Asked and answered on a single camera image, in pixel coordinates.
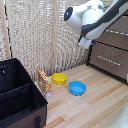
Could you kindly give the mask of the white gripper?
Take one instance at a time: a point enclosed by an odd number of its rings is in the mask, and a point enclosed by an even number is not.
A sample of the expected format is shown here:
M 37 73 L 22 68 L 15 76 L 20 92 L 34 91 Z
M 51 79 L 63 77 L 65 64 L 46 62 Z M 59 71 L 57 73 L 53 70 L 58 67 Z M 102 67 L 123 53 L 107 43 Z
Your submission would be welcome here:
M 91 45 L 91 40 L 86 39 L 85 37 L 81 36 L 78 40 L 78 46 L 88 49 Z

